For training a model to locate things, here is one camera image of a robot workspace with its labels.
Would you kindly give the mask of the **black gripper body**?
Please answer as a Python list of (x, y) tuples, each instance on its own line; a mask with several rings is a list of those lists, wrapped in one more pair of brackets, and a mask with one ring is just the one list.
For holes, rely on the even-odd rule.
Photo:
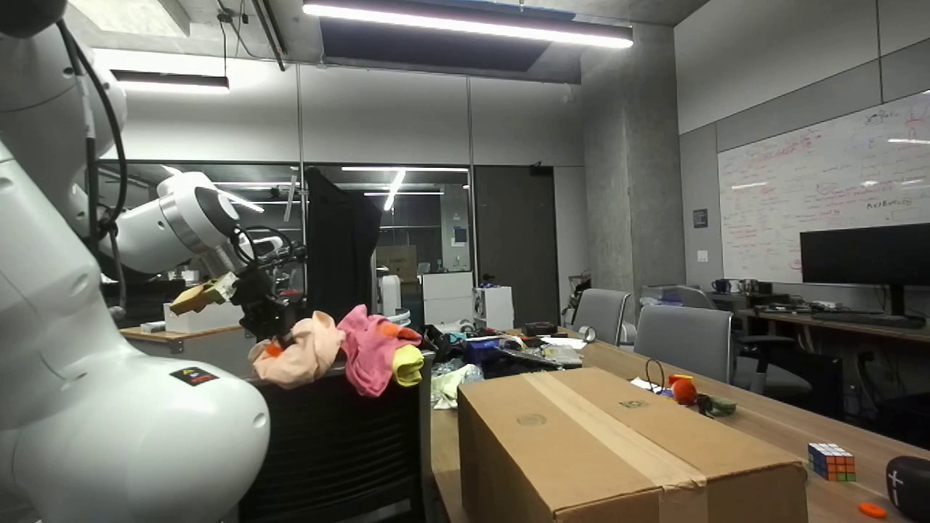
[(257, 341), (286, 341), (300, 320), (305, 290), (300, 271), (305, 248), (276, 229), (239, 229), (234, 303), (241, 307), (241, 329)]

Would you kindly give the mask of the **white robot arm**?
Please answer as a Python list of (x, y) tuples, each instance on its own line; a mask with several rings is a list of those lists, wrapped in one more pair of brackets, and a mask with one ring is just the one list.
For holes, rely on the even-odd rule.
[(261, 470), (271, 412), (213, 364), (146, 355), (97, 255), (231, 277), (247, 203), (178, 175), (100, 220), (84, 172), (120, 143), (122, 92), (65, 26), (66, 0), (0, 0), (2, 523), (220, 523)]

